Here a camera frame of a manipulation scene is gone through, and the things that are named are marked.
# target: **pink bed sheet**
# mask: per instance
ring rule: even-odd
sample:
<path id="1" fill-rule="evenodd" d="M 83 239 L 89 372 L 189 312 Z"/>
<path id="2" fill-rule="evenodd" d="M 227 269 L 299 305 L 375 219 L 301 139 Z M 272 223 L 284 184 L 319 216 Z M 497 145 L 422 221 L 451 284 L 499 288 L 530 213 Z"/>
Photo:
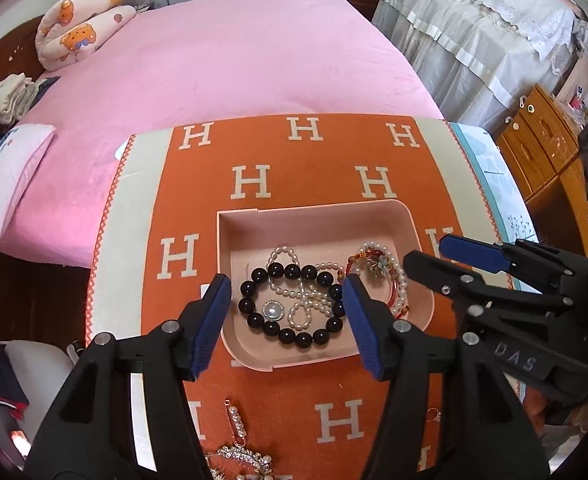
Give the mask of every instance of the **pink bed sheet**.
<path id="1" fill-rule="evenodd" d="M 345 0 L 196 0 L 144 12 L 23 118 L 56 136 L 0 243 L 34 262 L 90 267 L 131 135 L 267 114 L 442 118 L 410 64 Z"/>

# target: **black bead bracelet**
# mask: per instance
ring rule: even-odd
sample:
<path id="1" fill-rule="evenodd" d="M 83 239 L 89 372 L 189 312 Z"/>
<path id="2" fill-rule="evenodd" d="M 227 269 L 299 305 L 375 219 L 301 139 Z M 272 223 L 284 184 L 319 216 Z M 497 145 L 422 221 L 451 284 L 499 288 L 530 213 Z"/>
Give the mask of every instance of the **black bead bracelet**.
<path id="1" fill-rule="evenodd" d="M 296 334 L 291 328 L 281 328 L 278 320 L 284 315 L 284 308 L 282 312 L 273 315 L 273 319 L 265 319 L 263 314 L 256 312 L 256 304 L 254 296 L 258 290 L 258 285 L 266 283 L 268 278 L 281 278 L 285 276 L 288 280 L 298 280 L 303 277 L 308 280 L 316 279 L 320 286 L 328 286 L 328 295 L 334 300 L 332 306 L 332 314 L 327 322 L 325 328 L 319 328 L 314 331 L 312 335 L 308 332 L 299 332 Z M 240 291 L 243 296 L 238 301 L 238 309 L 243 314 L 247 314 L 247 325 L 255 330 L 262 330 L 268 337 L 277 337 L 279 341 L 285 345 L 292 343 L 296 344 L 301 349 L 309 348 L 312 343 L 323 346 L 330 340 L 330 333 L 337 333 L 343 329 L 343 321 L 341 317 L 345 316 L 345 309 L 343 301 L 341 301 L 342 291 L 341 285 L 332 285 L 334 277 L 329 272 L 318 272 L 314 266 L 305 266 L 302 269 L 296 264 L 289 264 L 283 267 L 279 262 L 271 263 L 267 270 L 262 267 L 257 267 L 250 274 L 251 280 L 246 280 L 241 283 Z M 267 302 L 263 307 L 263 313 L 266 314 L 266 307 L 270 304 Z"/>

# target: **pink tray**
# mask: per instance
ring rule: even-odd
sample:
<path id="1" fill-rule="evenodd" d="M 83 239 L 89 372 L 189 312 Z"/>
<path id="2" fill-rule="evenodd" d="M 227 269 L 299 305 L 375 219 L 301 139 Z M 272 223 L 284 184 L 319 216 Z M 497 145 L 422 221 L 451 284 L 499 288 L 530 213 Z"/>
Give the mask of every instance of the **pink tray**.
<path id="1" fill-rule="evenodd" d="M 253 370 L 272 371 L 273 368 L 295 366 L 338 359 L 359 351 L 350 323 L 332 334 L 325 347 L 312 345 L 302 350 L 295 345 L 283 345 L 260 331 L 247 326 L 245 316 L 237 309 L 241 293 L 239 286 L 249 279 L 256 267 L 266 267 L 267 258 L 277 246 L 287 245 L 296 251 L 301 266 L 321 262 L 338 262 L 343 267 L 351 254 L 369 240 L 387 246 L 398 259 L 411 250 L 421 250 L 410 210 L 398 200 L 376 200 L 348 204 L 295 207 L 286 209 L 243 209 L 218 212 L 218 272 L 232 280 L 232 306 L 222 329 L 223 343 L 232 357 Z M 278 259 L 284 266 L 291 263 L 285 254 Z M 370 272 L 361 273 L 370 296 L 377 300 L 389 298 L 389 280 L 375 281 Z M 289 288 L 284 278 L 277 285 Z M 423 285 L 408 282 L 408 320 L 424 330 L 434 313 L 434 295 Z M 287 310 L 295 300 L 277 296 L 268 286 L 261 285 L 256 297 L 257 309 L 267 300 L 279 300 Z M 312 323 L 307 332 L 323 327 L 327 320 L 312 311 Z M 295 319 L 303 317 L 301 310 Z M 285 318 L 279 321 L 285 327 Z"/>

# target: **bed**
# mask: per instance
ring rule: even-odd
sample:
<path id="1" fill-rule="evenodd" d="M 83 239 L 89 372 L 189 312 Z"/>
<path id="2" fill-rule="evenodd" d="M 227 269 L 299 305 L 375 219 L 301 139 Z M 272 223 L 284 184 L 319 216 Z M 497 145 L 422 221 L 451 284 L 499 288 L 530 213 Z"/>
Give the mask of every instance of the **bed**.
<path id="1" fill-rule="evenodd" d="M 494 133 L 535 83 L 570 66 L 574 14 L 558 0 L 379 0 L 373 24 L 445 118 Z"/>
<path id="2" fill-rule="evenodd" d="M 0 41 L 0 80 L 40 72 L 35 18 Z M 174 124 L 279 113 L 442 118 L 410 64 L 345 0 L 196 0 L 136 16 L 22 119 L 53 124 L 0 251 L 90 267 L 116 151 Z"/>

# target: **black bead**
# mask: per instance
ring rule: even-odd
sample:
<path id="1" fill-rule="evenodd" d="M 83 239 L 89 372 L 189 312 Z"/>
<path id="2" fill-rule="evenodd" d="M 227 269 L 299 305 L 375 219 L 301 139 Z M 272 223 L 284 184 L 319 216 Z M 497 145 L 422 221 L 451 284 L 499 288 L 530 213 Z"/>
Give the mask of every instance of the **black bead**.
<path id="1" fill-rule="evenodd" d="M 343 297 L 343 287 L 335 283 L 328 289 L 327 295 L 333 300 L 340 300 Z"/>
<path id="2" fill-rule="evenodd" d="M 300 275 L 305 280 L 314 280 L 318 274 L 316 267 L 314 265 L 306 265 L 300 270 Z"/>
<path id="3" fill-rule="evenodd" d="M 256 305 L 252 298 L 242 298 L 238 300 L 238 309 L 243 314 L 251 314 L 256 309 Z"/>
<path id="4" fill-rule="evenodd" d="M 283 275 L 283 265 L 279 262 L 274 262 L 267 267 L 267 273 L 272 278 L 280 278 Z"/>
<path id="5" fill-rule="evenodd" d="M 256 283 L 247 280 L 241 283 L 241 294 L 244 298 L 251 298 L 256 294 Z"/>
<path id="6" fill-rule="evenodd" d="M 295 342 L 299 348 L 309 348 L 312 346 L 312 336 L 307 332 L 299 332 Z"/>
<path id="7" fill-rule="evenodd" d="M 329 323 L 333 319 L 334 318 L 331 317 L 327 322 Z M 261 314 L 259 314 L 258 312 L 253 312 L 249 316 L 247 316 L 247 324 L 250 328 L 262 328 L 263 323 L 265 323 L 265 320 L 263 316 L 261 316 Z"/>
<path id="8" fill-rule="evenodd" d="M 263 267 L 256 267 L 251 273 L 252 281 L 259 285 L 267 281 L 267 270 Z"/>
<path id="9" fill-rule="evenodd" d="M 266 321 L 263 325 L 263 333 L 270 337 L 279 335 L 280 325 L 276 321 Z"/>
<path id="10" fill-rule="evenodd" d="M 289 264 L 283 271 L 288 280 L 298 280 L 300 276 L 300 267 L 297 264 Z"/>
<path id="11" fill-rule="evenodd" d="M 325 328 L 319 328 L 318 330 L 314 330 L 312 339 L 317 345 L 324 345 L 330 341 L 330 333 Z"/>
<path id="12" fill-rule="evenodd" d="M 336 317 L 343 317 L 345 316 L 345 307 L 343 306 L 343 301 L 335 301 L 332 305 L 332 314 Z"/>
<path id="13" fill-rule="evenodd" d="M 333 333 L 340 332 L 343 329 L 343 321 L 339 317 L 331 317 L 325 323 L 325 328 Z"/>
<path id="14" fill-rule="evenodd" d="M 334 277 L 329 272 L 324 270 L 316 277 L 316 282 L 320 286 L 330 286 L 334 282 Z"/>
<path id="15" fill-rule="evenodd" d="M 291 345 L 296 340 L 296 332 L 291 328 L 283 328 L 279 332 L 279 341 L 284 345 Z"/>

